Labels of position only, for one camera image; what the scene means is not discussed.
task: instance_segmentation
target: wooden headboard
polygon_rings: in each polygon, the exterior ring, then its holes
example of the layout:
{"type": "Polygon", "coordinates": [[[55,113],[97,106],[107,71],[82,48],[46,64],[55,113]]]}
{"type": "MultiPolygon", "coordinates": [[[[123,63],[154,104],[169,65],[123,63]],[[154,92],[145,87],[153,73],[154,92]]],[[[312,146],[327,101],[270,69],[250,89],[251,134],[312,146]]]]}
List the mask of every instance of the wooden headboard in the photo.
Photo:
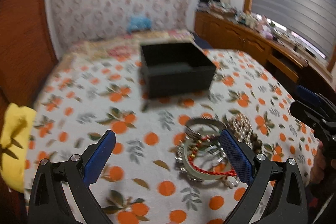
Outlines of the wooden headboard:
{"type": "Polygon", "coordinates": [[[32,106],[57,59],[44,0],[0,0],[0,88],[9,102],[32,106]]]}

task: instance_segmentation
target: wooden dresser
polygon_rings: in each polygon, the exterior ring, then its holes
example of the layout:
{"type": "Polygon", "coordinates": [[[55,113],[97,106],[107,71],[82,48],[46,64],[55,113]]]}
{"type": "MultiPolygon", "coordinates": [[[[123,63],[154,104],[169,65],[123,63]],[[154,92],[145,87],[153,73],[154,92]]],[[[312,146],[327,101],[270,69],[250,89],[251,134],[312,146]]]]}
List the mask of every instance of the wooden dresser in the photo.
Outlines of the wooden dresser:
{"type": "Polygon", "coordinates": [[[330,83],[306,60],[282,44],[265,39],[248,27],[205,12],[196,12],[194,30],[213,48],[248,53],[275,76],[292,96],[295,97],[295,86],[302,85],[336,104],[336,94],[330,83]]]}
{"type": "Polygon", "coordinates": [[[248,27],[208,13],[196,12],[195,32],[214,48],[244,51],[264,67],[274,65],[293,82],[298,82],[300,71],[307,66],[305,60],[281,44],[261,37],[248,27]]]}

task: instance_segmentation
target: metal screw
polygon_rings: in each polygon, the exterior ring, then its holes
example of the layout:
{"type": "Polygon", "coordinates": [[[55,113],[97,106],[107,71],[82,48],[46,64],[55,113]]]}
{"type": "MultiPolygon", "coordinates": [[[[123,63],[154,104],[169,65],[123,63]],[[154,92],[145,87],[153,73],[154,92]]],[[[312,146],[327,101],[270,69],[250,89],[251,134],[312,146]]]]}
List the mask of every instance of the metal screw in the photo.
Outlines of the metal screw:
{"type": "Polygon", "coordinates": [[[46,165],[47,162],[48,162],[48,159],[42,159],[42,160],[40,161],[40,164],[41,164],[41,165],[46,165]]]}
{"type": "Polygon", "coordinates": [[[78,154],[71,156],[72,161],[77,161],[77,160],[79,160],[79,158],[80,158],[80,155],[78,155],[78,154]]]}
{"type": "Polygon", "coordinates": [[[257,159],[258,160],[265,160],[266,159],[266,156],[264,154],[258,154],[257,155],[257,159]]]}
{"type": "Polygon", "coordinates": [[[291,165],[295,165],[296,164],[296,161],[294,160],[294,159],[288,159],[288,162],[289,162],[289,164],[291,164],[291,165]]]}

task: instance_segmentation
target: human hand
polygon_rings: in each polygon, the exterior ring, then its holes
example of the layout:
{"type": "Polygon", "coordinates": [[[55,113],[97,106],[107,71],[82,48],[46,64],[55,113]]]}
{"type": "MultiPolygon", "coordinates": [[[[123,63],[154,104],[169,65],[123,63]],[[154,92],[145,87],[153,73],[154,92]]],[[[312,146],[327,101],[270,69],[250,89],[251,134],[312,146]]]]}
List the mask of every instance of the human hand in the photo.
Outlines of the human hand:
{"type": "MultiPolygon", "coordinates": [[[[310,182],[320,183],[324,178],[324,170],[326,168],[326,159],[322,154],[323,143],[319,142],[316,156],[314,158],[313,167],[310,170],[310,182]]],[[[336,159],[331,161],[331,166],[336,169],[336,159]]]]}

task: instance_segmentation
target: red string bracelet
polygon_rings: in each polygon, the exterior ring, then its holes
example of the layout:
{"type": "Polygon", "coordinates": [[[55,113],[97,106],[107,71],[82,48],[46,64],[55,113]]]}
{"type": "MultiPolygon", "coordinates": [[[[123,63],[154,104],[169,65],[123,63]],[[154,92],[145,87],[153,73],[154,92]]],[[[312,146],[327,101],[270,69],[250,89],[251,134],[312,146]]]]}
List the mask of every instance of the red string bracelet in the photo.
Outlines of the red string bracelet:
{"type": "MultiPolygon", "coordinates": [[[[204,142],[204,141],[208,140],[209,138],[210,138],[209,136],[206,136],[206,137],[202,137],[201,140],[202,140],[202,142],[204,142]]],[[[192,153],[191,155],[189,155],[189,157],[188,157],[188,161],[189,161],[190,165],[191,165],[195,170],[197,170],[197,171],[199,171],[199,172],[201,172],[201,173],[209,174],[209,175],[232,176],[232,177],[237,176],[237,173],[235,172],[234,169],[231,169],[230,171],[227,171],[227,172],[212,172],[212,171],[206,171],[206,170],[203,170],[203,169],[197,167],[197,166],[193,163],[193,161],[194,161],[194,158],[196,157],[196,154],[197,154],[197,152],[198,152],[198,147],[201,146],[201,143],[202,143],[202,142],[198,142],[198,143],[196,144],[196,148],[197,148],[197,149],[193,149],[193,153],[192,153]]]]}

